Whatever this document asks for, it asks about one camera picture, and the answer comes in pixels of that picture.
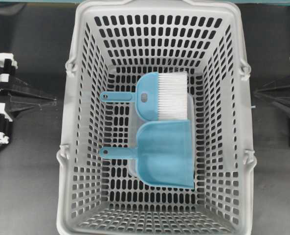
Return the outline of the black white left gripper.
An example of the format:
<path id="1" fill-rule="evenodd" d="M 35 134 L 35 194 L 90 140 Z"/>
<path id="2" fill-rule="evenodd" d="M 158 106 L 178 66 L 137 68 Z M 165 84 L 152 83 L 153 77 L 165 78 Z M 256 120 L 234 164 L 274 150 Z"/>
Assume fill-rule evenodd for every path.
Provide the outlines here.
<path id="1" fill-rule="evenodd" d="M 0 53 L 0 143 L 9 143 L 13 117 L 10 114 L 44 106 L 55 106 L 57 98 L 13 76 L 18 68 L 12 53 Z M 10 95 L 6 91 L 22 95 Z"/>

